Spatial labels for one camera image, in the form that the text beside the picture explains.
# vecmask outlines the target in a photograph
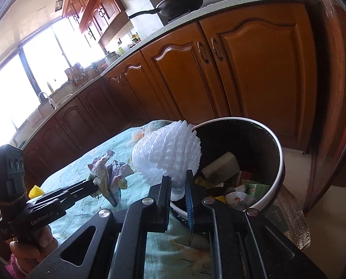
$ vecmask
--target tile floor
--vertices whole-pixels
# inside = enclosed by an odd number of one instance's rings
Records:
[[[283,148],[284,185],[303,205],[311,155]],[[307,214],[311,245],[304,253],[328,276],[338,279],[346,265],[346,187],[331,186]]]

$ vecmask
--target speckled white countertop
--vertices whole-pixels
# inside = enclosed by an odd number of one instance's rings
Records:
[[[208,5],[206,7],[203,7],[199,10],[193,11],[192,13],[189,13],[186,16],[183,16],[168,25],[162,27],[161,29],[155,31],[153,34],[149,35],[145,39],[143,39],[141,42],[139,42],[137,45],[129,49],[126,53],[124,53],[121,57],[119,57],[114,63],[112,63],[110,66],[108,66],[102,74],[100,74],[98,77],[92,79],[89,81],[89,83],[81,86],[76,90],[76,92],[73,93],[73,95],[66,100],[59,108],[53,111],[53,113],[43,121],[43,123],[40,124],[40,126],[35,130],[35,132],[29,137],[29,139],[26,141],[26,143],[23,145],[22,150],[26,147],[26,145],[29,143],[30,140],[33,139],[35,134],[59,111],[62,107],[64,107],[68,102],[70,102],[72,99],[74,99],[77,94],[79,94],[81,91],[83,91],[86,87],[93,84],[95,81],[100,79],[102,76],[104,76],[107,72],[109,72],[111,69],[113,69],[115,66],[117,66],[120,62],[125,60],[127,57],[135,53],[137,50],[141,49],[143,46],[146,46],[150,42],[153,42],[155,39],[161,37],[162,35],[172,31],[173,29],[176,29],[180,27],[181,25],[184,25],[186,23],[197,21],[202,17],[206,17],[208,15],[212,15],[213,13],[223,11],[224,9],[228,8],[235,8],[238,6],[241,6],[243,4],[247,3],[254,3],[254,2],[261,2],[261,1],[267,1],[267,0],[224,0],[220,1],[211,5]]]

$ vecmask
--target wok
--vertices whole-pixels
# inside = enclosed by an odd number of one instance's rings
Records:
[[[168,18],[168,20],[179,17],[189,11],[197,10],[203,5],[203,0],[163,0],[155,9],[139,11],[129,16],[129,19],[135,18],[142,14],[160,13]]]

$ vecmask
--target cabinet handle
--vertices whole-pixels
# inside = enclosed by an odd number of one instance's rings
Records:
[[[214,54],[218,57],[218,60],[220,62],[222,62],[223,58],[218,55],[218,52],[217,52],[216,48],[214,47],[214,43],[216,42],[216,39],[215,38],[211,38],[211,41],[212,41],[212,48],[213,48]]]
[[[204,60],[204,63],[208,64],[209,61],[208,61],[207,59],[205,59],[205,57],[203,56],[203,53],[201,52],[200,46],[201,46],[201,42],[198,42],[198,51],[199,51],[199,54],[200,54],[201,58]]]

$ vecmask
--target trash can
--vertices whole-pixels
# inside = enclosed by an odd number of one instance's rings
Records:
[[[229,151],[242,171],[252,173],[252,180],[270,186],[252,208],[262,211],[274,201],[284,181],[285,169],[280,142],[268,127],[243,117],[223,117],[199,124],[193,130],[201,145],[199,174],[202,168]],[[171,207],[187,218],[184,198],[172,202]]]

